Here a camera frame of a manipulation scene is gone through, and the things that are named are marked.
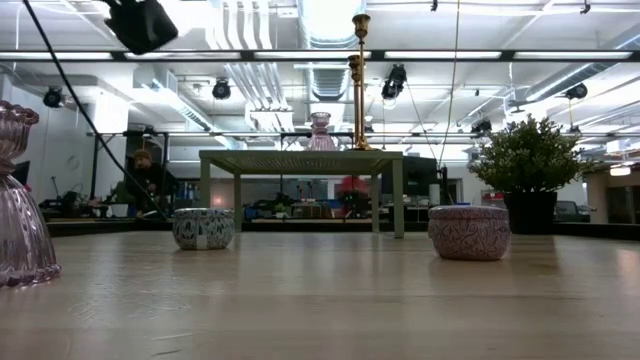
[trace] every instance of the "table surface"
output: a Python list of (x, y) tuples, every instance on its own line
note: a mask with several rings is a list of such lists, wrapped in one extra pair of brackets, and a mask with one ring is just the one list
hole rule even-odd
[(442, 260), (425, 234), (54, 239), (62, 277), (0, 289), (0, 359), (637, 359), (640, 243), (514, 238)]
[(232, 174), (262, 175), (371, 175), (402, 156), (394, 151), (200, 151), (200, 159)]

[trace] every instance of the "desk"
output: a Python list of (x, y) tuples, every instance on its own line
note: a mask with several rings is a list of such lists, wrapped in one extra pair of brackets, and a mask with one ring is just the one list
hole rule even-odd
[[(236, 230), (242, 230), (243, 209), (240, 194), (241, 175), (369, 175), (371, 176), (371, 222), (380, 229), (378, 174), (391, 163), (393, 168), (393, 203), (402, 203), (402, 153), (386, 151), (200, 151), (200, 191), (202, 206), (211, 206), (211, 165), (233, 174)], [(394, 236), (404, 237), (404, 213), (394, 214)]]

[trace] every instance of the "pink glass candle holder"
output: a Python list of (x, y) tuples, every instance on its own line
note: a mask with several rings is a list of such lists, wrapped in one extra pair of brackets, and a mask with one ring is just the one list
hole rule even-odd
[(307, 150), (311, 151), (335, 151), (336, 145), (329, 136), (329, 120), (331, 114), (326, 112), (315, 112), (311, 114), (311, 141), (307, 145)]
[(38, 205), (11, 172), (27, 149), (31, 109), (0, 101), (0, 288), (29, 285), (60, 274), (51, 236)]

